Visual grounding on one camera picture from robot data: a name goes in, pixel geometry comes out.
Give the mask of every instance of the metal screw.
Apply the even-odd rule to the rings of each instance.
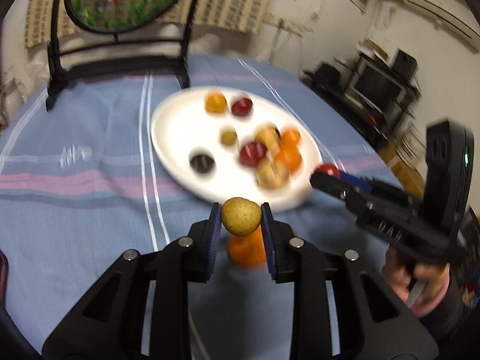
[[[190,237],[182,237],[178,240],[178,244],[183,248],[188,248],[189,246],[194,244],[194,240]]]
[[[301,238],[293,237],[290,239],[289,244],[293,248],[301,248],[305,244],[305,242]]]
[[[359,259],[360,255],[356,250],[349,249],[344,253],[346,259],[350,261],[356,261]]]
[[[123,258],[127,261],[135,260],[138,257],[138,252],[135,249],[128,249],[123,252]]]

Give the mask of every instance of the beige patterned curtain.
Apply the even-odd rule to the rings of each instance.
[[[179,0],[163,17],[162,23],[185,23],[191,0]],[[195,24],[258,34],[269,0],[198,0]],[[29,0],[25,22],[25,47],[50,40],[53,0]],[[58,37],[73,35],[80,29],[69,19],[61,0]]]

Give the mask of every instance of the wall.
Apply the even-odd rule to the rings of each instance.
[[[31,93],[40,83],[47,80],[47,55],[45,45],[29,50],[23,47],[23,26],[25,22],[28,0],[16,0],[4,20],[2,32],[2,70],[4,79],[15,78],[20,83],[20,89],[25,94]],[[293,34],[281,33],[278,49],[273,63],[291,74],[297,75],[302,68],[313,69],[322,60],[331,61],[333,56],[340,59],[353,59],[356,54],[356,44],[363,39],[371,14],[374,11],[375,0],[370,0],[366,14],[349,0],[271,0],[269,11],[277,17],[284,17],[300,23],[308,23],[314,33],[307,33],[300,40]],[[319,18],[310,20],[311,13],[317,9]],[[268,60],[276,28],[264,24],[258,36],[222,31],[216,28],[195,27],[191,52],[209,52],[222,55],[259,56]],[[162,27],[156,23],[132,36],[175,35],[179,33],[176,26]],[[82,34],[64,40],[64,46],[76,47],[96,42],[101,37]],[[132,49],[130,52],[165,51],[159,46]],[[96,50],[87,57],[101,59],[111,57],[111,49]],[[67,64],[85,61],[86,54],[66,58]]]
[[[398,48],[416,58],[421,100],[415,109],[415,126],[424,131],[435,120],[449,117],[465,124],[480,139],[480,55],[453,35],[436,30],[428,19],[385,3],[373,40],[390,56]],[[474,155],[469,203],[480,212],[480,154]],[[424,176],[424,162],[418,167]]]

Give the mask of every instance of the sleeve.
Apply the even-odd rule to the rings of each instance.
[[[463,304],[458,285],[450,275],[448,290],[445,296],[426,316],[420,321],[438,342],[441,348],[457,332],[462,323],[469,316],[470,310]]]

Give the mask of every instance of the red fruit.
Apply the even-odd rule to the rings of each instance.
[[[267,147],[260,142],[250,142],[240,149],[240,163],[246,167],[255,167],[267,155]]]
[[[315,169],[315,172],[323,172],[327,173],[330,176],[336,177],[337,179],[340,178],[340,171],[332,163],[324,163],[320,165],[318,168]]]
[[[253,103],[250,98],[242,97],[232,104],[231,110],[235,116],[244,117],[250,113],[252,107]]]

